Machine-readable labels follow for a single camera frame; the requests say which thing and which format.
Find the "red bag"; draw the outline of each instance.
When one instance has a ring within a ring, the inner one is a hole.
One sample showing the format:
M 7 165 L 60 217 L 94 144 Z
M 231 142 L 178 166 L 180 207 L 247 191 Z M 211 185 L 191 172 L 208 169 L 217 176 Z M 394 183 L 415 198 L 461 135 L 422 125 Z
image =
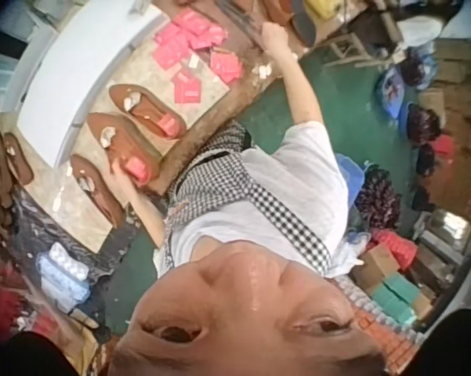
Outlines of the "red bag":
M 374 230 L 372 239 L 384 243 L 397 260 L 402 271 L 405 271 L 416 256 L 416 244 L 411 240 L 400 237 L 392 230 Z

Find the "plastic bag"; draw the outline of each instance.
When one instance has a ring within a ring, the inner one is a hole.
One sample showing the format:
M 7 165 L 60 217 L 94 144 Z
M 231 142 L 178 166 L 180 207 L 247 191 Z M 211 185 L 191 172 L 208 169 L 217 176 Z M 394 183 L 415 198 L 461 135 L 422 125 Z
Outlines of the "plastic bag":
M 350 273 L 350 270 L 364 262 L 357 257 L 364 252 L 371 239 L 370 233 L 348 233 L 344 236 L 332 257 L 326 278 L 335 278 Z

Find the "cardboard box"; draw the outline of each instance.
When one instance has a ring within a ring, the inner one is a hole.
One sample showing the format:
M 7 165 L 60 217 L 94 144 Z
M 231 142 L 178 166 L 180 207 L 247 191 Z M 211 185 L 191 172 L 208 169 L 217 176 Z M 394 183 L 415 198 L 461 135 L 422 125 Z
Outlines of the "cardboard box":
M 411 304 L 411 307 L 415 311 L 418 320 L 423 320 L 433 308 L 430 299 L 428 299 L 422 292 L 418 294 Z
M 458 61 L 438 60 L 439 69 L 435 81 L 444 81 L 452 84 L 461 84 L 466 77 L 466 67 Z
M 411 269 L 418 275 L 421 282 L 434 291 L 442 291 L 449 285 L 446 276 L 451 267 L 424 244 L 418 245 L 418 252 L 411 264 Z
M 399 269 L 397 260 L 392 256 L 384 244 L 379 244 L 370 251 L 364 253 L 360 259 L 364 261 L 361 266 L 352 269 L 352 275 L 357 285 L 368 295 Z

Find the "apron strap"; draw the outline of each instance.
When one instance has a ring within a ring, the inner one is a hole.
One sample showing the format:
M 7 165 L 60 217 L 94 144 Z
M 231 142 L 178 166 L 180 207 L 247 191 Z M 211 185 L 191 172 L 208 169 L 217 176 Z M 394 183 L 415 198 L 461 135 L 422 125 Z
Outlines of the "apron strap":
M 249 201 L 265 215 L 292 246 L 320 274 L 331 265 L 331 254 L 315 233 L 272 193 L 254 182 L 245 190 Z

